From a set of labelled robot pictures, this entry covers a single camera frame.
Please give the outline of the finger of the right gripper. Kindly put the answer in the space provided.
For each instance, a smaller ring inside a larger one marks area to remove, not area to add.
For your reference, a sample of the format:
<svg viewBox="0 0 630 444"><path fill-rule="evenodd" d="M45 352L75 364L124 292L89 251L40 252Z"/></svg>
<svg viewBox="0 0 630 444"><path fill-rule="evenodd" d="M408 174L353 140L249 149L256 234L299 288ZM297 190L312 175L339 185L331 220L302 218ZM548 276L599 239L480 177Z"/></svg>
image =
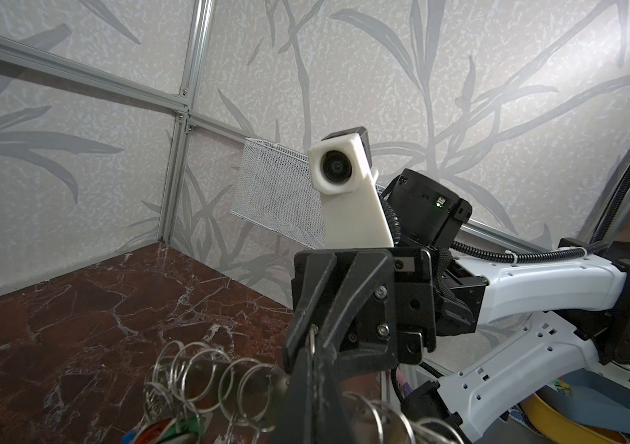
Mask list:
<svg viewBox="0 0 630 444"><path fill-rule="evenodd" d="M346 254L352 262L317 337L320 379L346 380L396 364L392 253L368 249Z"/></svg>
<svg viewBox="0 0 630 444"><path fill-rule="evenodd" d="M283 344L285 371L294 370L310 327L322 326L356 255L356 250L305 250L294 257L294 314Z"/></svg>

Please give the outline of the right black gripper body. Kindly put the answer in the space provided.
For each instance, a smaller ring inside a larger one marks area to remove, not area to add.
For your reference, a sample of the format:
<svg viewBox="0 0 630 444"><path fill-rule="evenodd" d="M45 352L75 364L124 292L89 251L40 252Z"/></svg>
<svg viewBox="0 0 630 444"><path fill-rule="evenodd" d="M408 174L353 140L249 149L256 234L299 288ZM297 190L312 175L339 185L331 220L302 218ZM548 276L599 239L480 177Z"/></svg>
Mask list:
<svg viewBox="0 0 630 444"><path fill-rule="evenodd" d="M436 347L434 268L423 248L388 249L394 259L396 364L417 364L425 350ZM316 329L317 337L320 327Z"/></svg>

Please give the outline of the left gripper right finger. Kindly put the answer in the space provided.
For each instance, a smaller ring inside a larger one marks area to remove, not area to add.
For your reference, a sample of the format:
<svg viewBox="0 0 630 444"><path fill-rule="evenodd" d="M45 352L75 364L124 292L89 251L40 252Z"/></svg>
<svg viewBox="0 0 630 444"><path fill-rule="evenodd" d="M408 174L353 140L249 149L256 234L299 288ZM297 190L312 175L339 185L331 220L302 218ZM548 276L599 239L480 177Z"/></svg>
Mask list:
<svg viewBox="0 0 630 444"><path fill-rule="evenodd" d="M357 437L344 406L338 373L328 353L315 348L314 377L314 443L356 443Z"/></svg>

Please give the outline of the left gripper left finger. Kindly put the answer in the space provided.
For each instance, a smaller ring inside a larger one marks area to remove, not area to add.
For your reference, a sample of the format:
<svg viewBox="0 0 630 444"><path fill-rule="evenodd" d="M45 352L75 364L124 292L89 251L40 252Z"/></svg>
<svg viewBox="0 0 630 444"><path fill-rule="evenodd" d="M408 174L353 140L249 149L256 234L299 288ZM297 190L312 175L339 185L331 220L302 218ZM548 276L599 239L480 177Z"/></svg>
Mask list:
<svg viewBox="0 0 630 444"><path fill-rule="evenodd" d="M315 431L314 407L313 354L302 349L298 353L276 429L272 433L272 443L312 443Z"/></svg>

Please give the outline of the keyring with coloured key tags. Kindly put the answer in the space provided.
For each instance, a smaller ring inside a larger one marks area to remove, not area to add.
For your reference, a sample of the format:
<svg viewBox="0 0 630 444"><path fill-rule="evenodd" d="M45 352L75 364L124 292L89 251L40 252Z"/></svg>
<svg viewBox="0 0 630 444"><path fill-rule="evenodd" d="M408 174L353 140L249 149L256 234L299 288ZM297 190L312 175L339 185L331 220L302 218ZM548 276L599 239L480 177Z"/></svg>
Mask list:
<svg viewBox="0 0 630 444"><path fill-rule="evenodd" d="M148 370L143 416L124 443L233 443L239 431L253 442L284 441L296 422L277 422L286 408L292 379L274 364L231 357L206 342L168 342ZM440 419L411 420L384 401L335 390L344 407L342 443L460 443L462 436Z"/></svg>

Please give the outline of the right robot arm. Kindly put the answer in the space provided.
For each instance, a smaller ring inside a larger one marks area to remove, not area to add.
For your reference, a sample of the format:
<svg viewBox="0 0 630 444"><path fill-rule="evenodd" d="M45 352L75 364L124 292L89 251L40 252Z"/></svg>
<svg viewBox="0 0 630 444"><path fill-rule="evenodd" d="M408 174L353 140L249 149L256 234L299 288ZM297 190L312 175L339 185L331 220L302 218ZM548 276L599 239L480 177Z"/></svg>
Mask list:
<svg viewBox="0 0 630 444"><path fill-rule="evenodd" d="M454 238L469 205L407 170L388 190L395 245L370 171L315 169L327 248L294 259L290 377L276 443L470 443L550 381L630 363L630 261L571 240L548 253L488 253ZM419 364L440 336L525 314L506 342L426 384L400 410L342 392L351 377Z"/></svg>

